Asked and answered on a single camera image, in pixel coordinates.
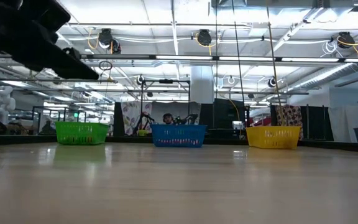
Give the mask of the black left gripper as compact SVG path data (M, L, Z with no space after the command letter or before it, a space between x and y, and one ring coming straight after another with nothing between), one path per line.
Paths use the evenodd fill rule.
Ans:
M77 49L56 46L57 30L69 20L54 0L0 0L0 53L31 70L51 68L64 79L97 80Z

